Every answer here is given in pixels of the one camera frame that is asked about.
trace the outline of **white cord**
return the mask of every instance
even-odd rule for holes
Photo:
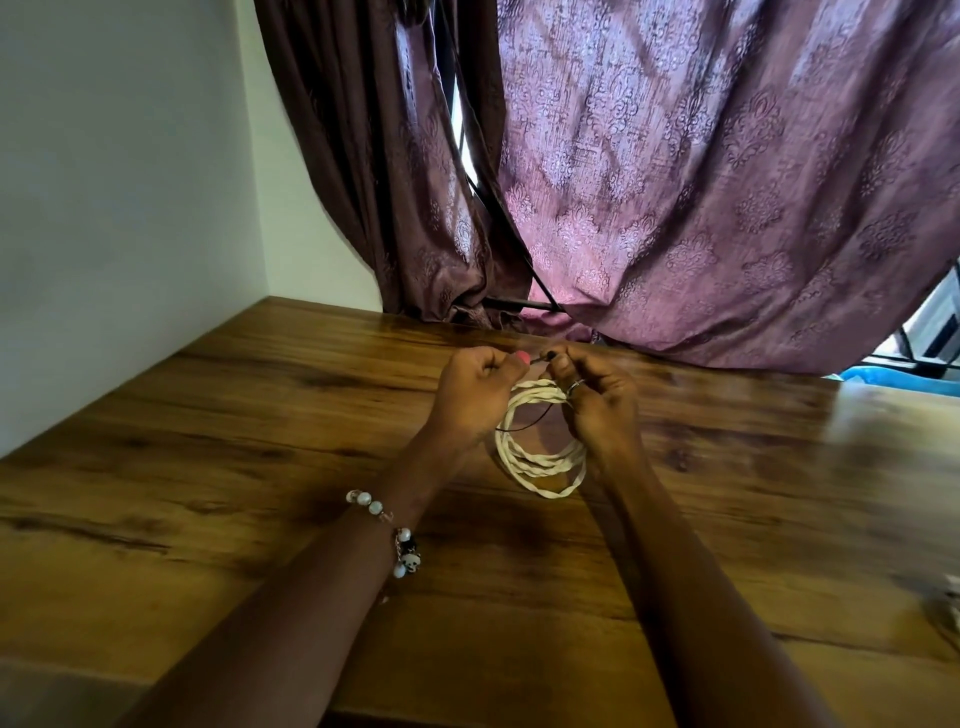
[[[496,451],[500,454],[500,459],[510,475],[528,491],[546,498],[567,497],[584,482],[584,477],[587,475],[587,450],[583,443],[574,440],[555,455],[537,455],[527,452],[518,445],[510,432],[502,431],[509,430],[510,425],[513,424],[515,409],[523,404],[536,404],[537,402],[559,402],[563,404],[566,402],[566,395],[553,379],[521,381],[514,387],[514,395],[507,405],[507,414],[503,416],[500,428],[494,433]],[[574,478],[573,484],[559,493],[544,491],[524,477],[525,475],[528,477],[547,477],[548,475],[566,473],[578,465],[580,466],[580,472]]]

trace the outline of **forearm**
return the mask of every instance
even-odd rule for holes
[[[834,725],[642,456],[607,458],[608,492],[650,585],[695,725]]]
[[[464,449],[422,430],[387,471],[359,484],[392,511],[354,507],[263,585],[141,701],[123,725],[313,726],[396,561],[394,529],[414,529]],[[345,484],[344,494],[353,484]]]

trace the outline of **wooden table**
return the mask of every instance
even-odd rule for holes
[[[479,343],[541,341],[268,300],[8,456],[0,657],[156,679],[342,511],[423,422],[451,349]],[[960,573],[960,402],[609,356],[641,384],[666,487],[840,716],[955,724],[960,663],[917,593]],[[535,497],[478,449],[421,525],[423,570],[373,610],[337,711],[672,724],[605,505],[582,490]]]

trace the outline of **bracelet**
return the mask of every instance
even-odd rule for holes
[[[373,500],[373,496],[366,491],[353,489],[347,493],[347,503],[364,506],[373,516],[377,516],[385,523],[394,522],[394,514],[384,511],[383,503]],[[420,552],[417,551],[417,542],[414,541],[413,533],[409,528],[394,530],[394,549],[396,550],[394,576],[397,579],[402,579],[407,573],[415,573],[420,568]]]

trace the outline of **brown curtain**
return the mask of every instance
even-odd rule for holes
[[[256,0],[310,179],[373,269],[383,308],[500,326],[486,295],[525,296],[517,251],[468,194],[424,0]]]
[[[960,0],[459,12],[482,146],[569,314],[535,330],[824,374],[960,255]]]

